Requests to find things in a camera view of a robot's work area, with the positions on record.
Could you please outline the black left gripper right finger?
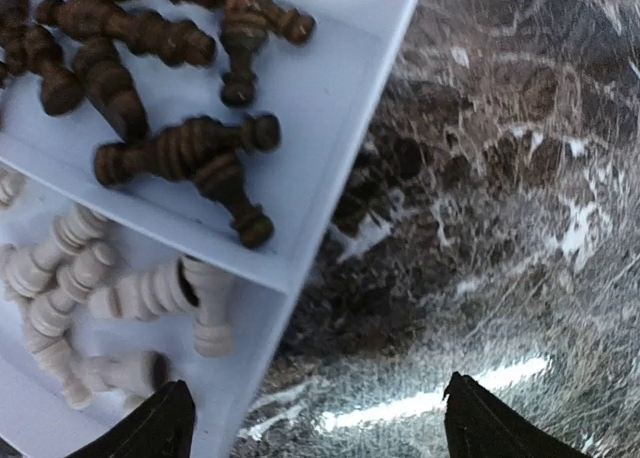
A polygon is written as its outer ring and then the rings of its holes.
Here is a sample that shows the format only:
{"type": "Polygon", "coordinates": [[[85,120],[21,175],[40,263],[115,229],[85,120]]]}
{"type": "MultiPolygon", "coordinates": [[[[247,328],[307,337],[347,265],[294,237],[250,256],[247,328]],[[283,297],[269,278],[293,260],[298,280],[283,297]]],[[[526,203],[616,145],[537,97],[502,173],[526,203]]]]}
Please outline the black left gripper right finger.
{"type": "Polygon", "coordinates": [[[453,373],[444,398],[447,400],[444,426],[451,457],[584,455],[537,428],[469,375],[453,373]]]}

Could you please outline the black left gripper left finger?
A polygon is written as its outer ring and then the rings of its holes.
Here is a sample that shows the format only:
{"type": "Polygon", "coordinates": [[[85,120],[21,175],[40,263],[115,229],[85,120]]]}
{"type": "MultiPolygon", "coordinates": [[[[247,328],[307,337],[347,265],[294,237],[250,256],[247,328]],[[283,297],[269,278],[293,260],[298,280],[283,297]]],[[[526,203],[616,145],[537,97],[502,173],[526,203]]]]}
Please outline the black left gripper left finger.
{"type": "Polygon", "coordinates": [[[69,458],[189,458],[196,406],[187,383],[170,381],[69,458]]]}

